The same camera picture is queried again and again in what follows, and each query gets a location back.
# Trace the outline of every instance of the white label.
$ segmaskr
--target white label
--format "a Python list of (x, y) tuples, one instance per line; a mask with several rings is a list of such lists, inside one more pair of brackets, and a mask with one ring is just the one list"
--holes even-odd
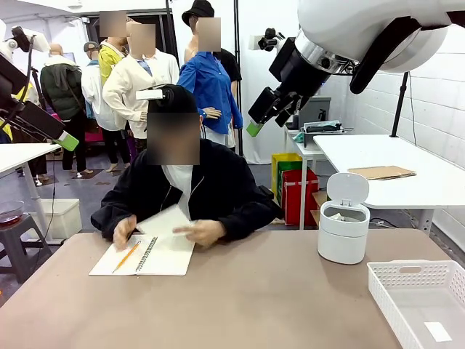
[(440, 322), (424, 323), (436, 342), (450, 342), (452, 338)]

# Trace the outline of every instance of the notebook spiral binding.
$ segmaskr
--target notebook spiral binding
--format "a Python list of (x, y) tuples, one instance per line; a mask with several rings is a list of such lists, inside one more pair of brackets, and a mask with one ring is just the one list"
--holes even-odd
[(147, 251), (145, 251), (144, 253), (144, 257), (142, 257), (139, 265), (137, 266), (136, 273), (139, 273), (144, 267), (144, 264), (147, 261), (149, 254), (152, 252), (153, 245), (155, 245), (156, 241), (157, 241), (157, 238), (153, 238), (152, 241), (150, 242), (150, 245), (148, 245)]

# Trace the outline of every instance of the trash can lid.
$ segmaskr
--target trash can lid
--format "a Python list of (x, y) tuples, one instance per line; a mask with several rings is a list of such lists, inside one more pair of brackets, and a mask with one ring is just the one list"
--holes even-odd
[(328, 196), (342, 206), (357, 206), (368, 198), (370, 185), (364, 176), (336, 173), (328, 181)]

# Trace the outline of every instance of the gray stool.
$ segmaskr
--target gray stool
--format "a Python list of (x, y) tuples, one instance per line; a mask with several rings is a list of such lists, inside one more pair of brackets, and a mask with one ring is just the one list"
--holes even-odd
[[(29, 229), (36, 231), (40, 241), (21, 241), (21, 235)], [(0, 251), (0, 259), (8, 256), (12, 265), (11, 267), (0, 267), (0, 273), (16, 274), (17, 282), (20, 284), (28, 280), (34, 272), (34, 266), (38, 265), (41, 259), (52, 255), (49, 245), (45, 242), (36, 222), (29, 214), (23, 214), (20, 221), (15, 224), (0, 226), (0, 243), (4, 246), (4, 250)], [(34, 256), (29, 257), (25, 250), (27, 247), (39, 248), (40, 250)]]

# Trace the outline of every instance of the hand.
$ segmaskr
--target hand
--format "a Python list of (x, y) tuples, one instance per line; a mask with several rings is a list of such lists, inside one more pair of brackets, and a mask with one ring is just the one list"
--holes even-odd
[(207, 119), (216, 119), (217, 120), (217, 119), (221, 118), (221, 111), (218, 111), (217, 109), (215, 109), (213, 107), (205, 108), (205, 109), (203, 109), (203, 111), (205, 112)]
[(121, 251), (126, 248), (128, 244), (128, 236), (134, 231), (137, 225), (136, 216), (124, 218), (115, 228), (113, 232), (113, 242), (116, 249)]
[(140, 114), (140, 122), (147, 122), (147, 112), (143, 111)]
[(225, 236), (226, 230), (221, 222), (199, 220), (194, 226), (177, 228), (173, 230), (173, 233), (186, 233), (187, 240), (208, 248)]

